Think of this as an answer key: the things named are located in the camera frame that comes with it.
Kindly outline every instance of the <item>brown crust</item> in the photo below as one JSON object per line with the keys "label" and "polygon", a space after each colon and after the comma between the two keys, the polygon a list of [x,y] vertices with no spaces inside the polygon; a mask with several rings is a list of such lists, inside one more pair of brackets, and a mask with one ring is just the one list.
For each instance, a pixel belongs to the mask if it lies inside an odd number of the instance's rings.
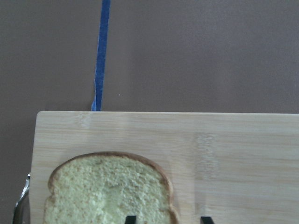
{"label": "brown crust", "polygon": [[56,172],[65,164],[71,162],[72,160],[78,159],[78,158],[83,158],[83,157],[90,157],[90,156],[118,156],[118,157],[127,157],[130,158],[132,160],[136,160],[139,161],[145,165],[148,165],[150,167],[152,167],[154,170],[156,170],[161,176],[161,182],[166,186],[166,188],[169,191],[169,197],[168,197],[168,201],[169,201],[169,205],[170,205],[170,217],[171,217],[171,222],[173,224],[178,224],[179,223],[179,218],[178,218],[178,214],[176,212],[176,210],[174,209],[174,207],[172,206],[173,203],[173,186],[172,183],[170,181],[170,179],[167,177],[167,175],[165,174],[165,171],[163,170],[162,167],[160,167],[158,164],[156,164],[155,162],[153,162],[152,160],[149,160],[143,156],[140,155],[136,155],[133,153],[124,153],[124,152],[116,152],[116,151],[106,151],[106,152],[97,152],[97,153],[89,153],[89,154],[83,154],[83,155],[79,155],[76,157],[71,158],[70,160],[62,163],[60,166],[56,167],[52,174],[50,175],[49,181],[48,181],[48,188],[51,191],[52,187],[53,187],[53,177],[56,174]]}

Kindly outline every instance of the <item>gray table surface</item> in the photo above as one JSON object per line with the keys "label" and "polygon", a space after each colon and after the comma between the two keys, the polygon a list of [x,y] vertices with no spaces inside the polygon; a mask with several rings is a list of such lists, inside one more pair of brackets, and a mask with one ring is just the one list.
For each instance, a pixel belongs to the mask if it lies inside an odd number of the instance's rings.
{"label": "gray table surface", "polygon": [[[30,172],[38,111],[88,111],[101,1],[0,2],[1,223]],[[299,1],[111,5],[105,111],[297,113]]]}

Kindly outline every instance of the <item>wood grain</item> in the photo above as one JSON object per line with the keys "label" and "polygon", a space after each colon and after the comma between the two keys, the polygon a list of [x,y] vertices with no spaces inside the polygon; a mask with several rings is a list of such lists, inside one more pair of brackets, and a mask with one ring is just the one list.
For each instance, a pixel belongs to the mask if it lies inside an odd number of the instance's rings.
{"label": "wood grain", "polygon": [[162,166],[182,224],[297,223],[299,115],[40,112],[30,185],[31,223],[43,222],[55,167],[85,153],[123,151]]}

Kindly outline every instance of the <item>cutting board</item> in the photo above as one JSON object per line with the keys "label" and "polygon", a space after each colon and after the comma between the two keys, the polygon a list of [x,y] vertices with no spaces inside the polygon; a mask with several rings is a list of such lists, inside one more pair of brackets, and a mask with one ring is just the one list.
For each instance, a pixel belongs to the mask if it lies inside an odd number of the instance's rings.
{"label": "cutting board", "polygon": [[55,167],[86,153],[145,156],[171,178],[182,224],[299,220],[299,115],[40,112],[31,168],[31,223],[43,222]]}

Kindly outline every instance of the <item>slice of bread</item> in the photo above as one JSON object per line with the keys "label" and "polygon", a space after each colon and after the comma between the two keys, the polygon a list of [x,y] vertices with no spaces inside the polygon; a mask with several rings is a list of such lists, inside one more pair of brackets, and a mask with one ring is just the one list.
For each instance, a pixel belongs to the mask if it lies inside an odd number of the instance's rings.
{"label": "slice of bread", "polygon": [[135,154],[77,156],[50,176],[44,224],[178,224],[172,184],[154,162]]}

